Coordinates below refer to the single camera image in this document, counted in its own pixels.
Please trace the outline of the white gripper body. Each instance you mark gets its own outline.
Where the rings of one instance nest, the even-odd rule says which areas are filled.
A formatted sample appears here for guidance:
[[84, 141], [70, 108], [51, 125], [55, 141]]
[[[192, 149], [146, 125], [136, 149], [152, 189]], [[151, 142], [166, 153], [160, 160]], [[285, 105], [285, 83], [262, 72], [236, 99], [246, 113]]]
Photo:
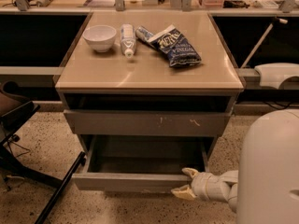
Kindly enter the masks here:
[[228, 183], [212, 173], [198, 173], [192, 178], [192, 192], [203, 201], [227, 203], [229, 197]]

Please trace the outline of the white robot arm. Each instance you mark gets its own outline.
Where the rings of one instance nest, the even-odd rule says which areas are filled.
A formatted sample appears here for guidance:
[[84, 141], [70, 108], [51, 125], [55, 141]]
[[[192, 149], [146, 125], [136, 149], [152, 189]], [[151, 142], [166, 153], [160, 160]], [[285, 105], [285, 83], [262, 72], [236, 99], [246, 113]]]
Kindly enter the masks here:
[[181, 199], [227, 203], [236, 224], [299, 224], [299, 110], [256, 119], [244, 138], [239, 169], [222, 175], [184, 168]]

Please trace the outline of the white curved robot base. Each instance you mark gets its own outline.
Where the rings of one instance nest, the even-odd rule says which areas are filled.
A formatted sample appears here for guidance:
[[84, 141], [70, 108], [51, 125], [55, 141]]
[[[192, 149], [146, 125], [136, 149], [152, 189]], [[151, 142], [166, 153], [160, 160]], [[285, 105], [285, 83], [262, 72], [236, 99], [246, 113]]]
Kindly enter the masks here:
[[299, 77], [299, 64], [296, 63], [266, 63], [255, 66], [254, 70], [260, 76], [261, 87], [278, 89], [289, 78]]

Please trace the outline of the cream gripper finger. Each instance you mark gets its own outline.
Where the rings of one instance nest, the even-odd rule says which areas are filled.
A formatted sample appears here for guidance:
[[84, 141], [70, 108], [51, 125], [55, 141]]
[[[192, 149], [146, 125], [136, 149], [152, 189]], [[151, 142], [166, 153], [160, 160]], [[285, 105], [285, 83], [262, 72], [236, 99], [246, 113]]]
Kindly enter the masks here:
[[189, 168], [189, 167], [183, 168], [182, 172], [185, 175], [189, 176], [191, 179], [194, 179], [199, 174], [199, 172], [196, 169]]
[[174, 188], [171, 190], [171, 193], [177, 198], [193, 201], [196, 199], [196, 195], [193, 193], [191, 187], [189, 185], [184, 185], [179, 188]]

